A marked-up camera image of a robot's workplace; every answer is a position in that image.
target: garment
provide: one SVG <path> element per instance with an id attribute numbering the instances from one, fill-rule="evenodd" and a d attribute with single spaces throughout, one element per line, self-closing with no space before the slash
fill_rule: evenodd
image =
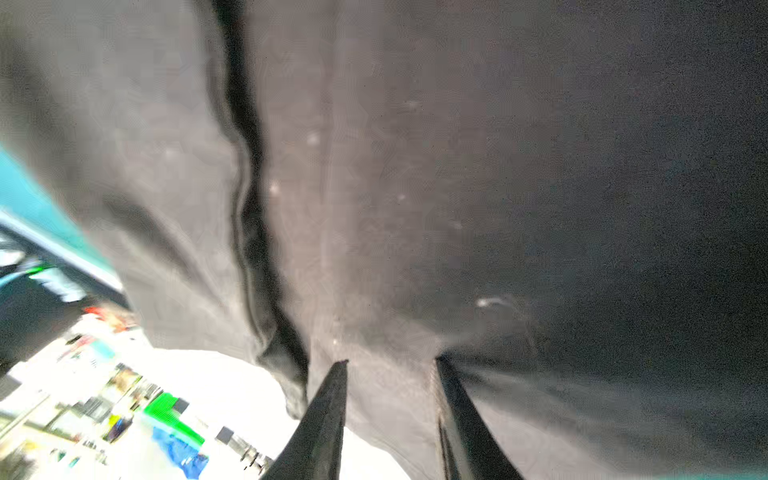
<path id="1" fill-rule="evenodd" d="M 764 2 L 6 0 L 0 142 L 156 346 L 438 478 L 446 354 L 526 478 L 765 469 Z"/>

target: green object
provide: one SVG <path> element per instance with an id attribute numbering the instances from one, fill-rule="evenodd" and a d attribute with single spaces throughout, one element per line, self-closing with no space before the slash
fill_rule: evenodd
<path id="1" fill-rule="evenodd" d="M 178 400 L 168 392 L 163 392 L 144 409 L 144 418 L 154 426 L 175 435 L 187 445 L 200 449 L 205 439 L 179 420 L 179 413 L 174 410 Z"/>
<path id="2" fill-rule="evenodd" d="M 45 270 L 45 267 L 43 267 L 43 266 L 34 266 L 31 269 L 27 270 L 25 273 L 27 275 L 34 275 L 36 273 L 40 273 L 43 270 Z"/>

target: white floor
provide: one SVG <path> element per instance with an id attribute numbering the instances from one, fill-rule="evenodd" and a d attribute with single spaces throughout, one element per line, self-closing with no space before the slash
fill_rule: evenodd
<path id="1" fill-rule="evenodd" d="M 229 426 L 260 452 L 277 458 L 298 422 L 285 412 L 283 393 L 264 369 L 214 352 L 162 350 L 146 346 L 124 352 L 125 363 L 174 396 L 193 404 L 207 418 Z M 180 469 L 168 461 L 149 437 L 151 429 L 138 425 L 115 447 L 115 468 L 123 480 L 179 480 Z M 212 455 L 200 480 L 243 477 L 237 459 Z M 408 476 L 391 455 L 344 430 L 342 479 L 406 480 Z"/>

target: gray fabric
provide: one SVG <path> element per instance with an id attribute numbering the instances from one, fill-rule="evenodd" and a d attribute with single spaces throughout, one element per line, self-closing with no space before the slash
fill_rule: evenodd
<path id="1" fill-rule="evenodd" d="M 0 8 L 0 141 L 156 345 L 298 415 L 293 325 L 414 479 L 440 353 L 526 478 L 765 469 L 764 3 Z"/>

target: teal wall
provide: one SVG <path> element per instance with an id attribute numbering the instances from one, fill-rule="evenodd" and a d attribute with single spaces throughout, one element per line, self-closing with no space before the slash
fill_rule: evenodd
<path id="1" fill-rule="evenodd" d="M 0 208 L 69 247 L 80 257 L 112 270 L 80 230 L 56 207 L 24 168 L 0 147 Z"/>

